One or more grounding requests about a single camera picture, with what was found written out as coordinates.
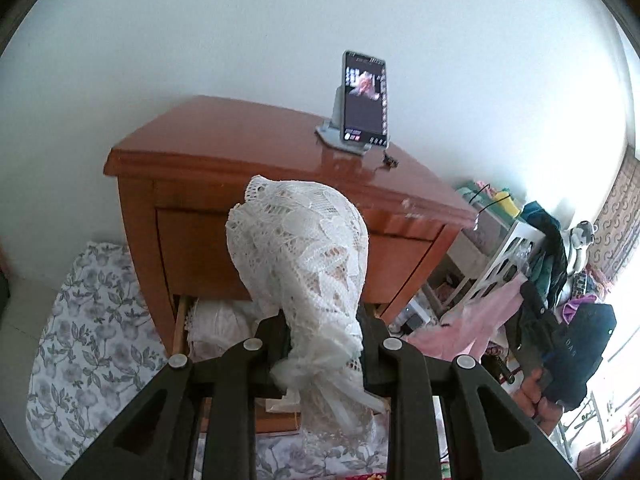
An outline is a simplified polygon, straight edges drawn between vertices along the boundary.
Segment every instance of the yellow object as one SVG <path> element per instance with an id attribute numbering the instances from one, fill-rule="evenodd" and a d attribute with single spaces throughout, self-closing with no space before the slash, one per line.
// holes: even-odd
<path id="1" fill-rule="evenodd" d="M 511 218 L 516 218 L 520 214 L 520 209 L 513 203 L 508 191 L 499 191 L 494 195 L 494 200 L 500 200 L 498 205 L 502 206 Z"/>

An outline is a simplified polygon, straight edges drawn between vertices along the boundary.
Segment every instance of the phone stand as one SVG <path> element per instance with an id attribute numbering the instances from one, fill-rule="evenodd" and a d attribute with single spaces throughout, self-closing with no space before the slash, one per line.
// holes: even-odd
<path id="1" fill-rule="evenodd" d="M 340 133 L 340 114 L 342 113 L 343 99 L 344 89 L 342 86 L 338 86 L 335 89 L 334 113 L 331 120 L 325 120 L 324 123 L 316 126 L 316 134 L 320 136 L 325 144 L 336 150 L 343 150 L 355 155 L 364 155 L 371 148 L 371 144 L 345 141 Z"/>

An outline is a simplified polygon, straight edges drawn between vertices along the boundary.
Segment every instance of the white wall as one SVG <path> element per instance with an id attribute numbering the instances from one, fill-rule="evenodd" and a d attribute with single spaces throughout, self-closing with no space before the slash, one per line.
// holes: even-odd
<path id="1" fill-rule="evenodd" d="M 331 113 L 346 48 L 383 57 L 396 143 L 594 218 L 625 143 L 599 0 L 40 0 L 0 59 L 0 238 L 58 286 L 122 238 L 109 148 L 188 96 Z"/>

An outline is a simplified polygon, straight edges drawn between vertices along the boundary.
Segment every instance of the smartphone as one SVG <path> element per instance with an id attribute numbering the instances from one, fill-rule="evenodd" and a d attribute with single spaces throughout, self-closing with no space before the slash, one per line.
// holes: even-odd
<path id="1" fill-rule="evenodd" d="M 342 73 L 342 140 L 387 148 L 385 62 L 347 50 L 342 56 Z"/>

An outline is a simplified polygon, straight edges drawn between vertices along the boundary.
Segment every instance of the wooden dresser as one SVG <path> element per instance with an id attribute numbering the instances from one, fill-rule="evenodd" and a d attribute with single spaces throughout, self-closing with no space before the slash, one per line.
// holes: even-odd
<path id="1" fill-rule="evenodd" d="M 335 187 L 369 229 L 363 298 L 391 322 L 476 212 L 397 146 L 350 155 L 327 147 L 322 118 L 198 96 L 142 126 L 111 150 L 140 287 L 162 342 L 174 339 L 177 298 L 247 299 L 226 250 L 229 209 L 249 179 L 313 180 Z"/>

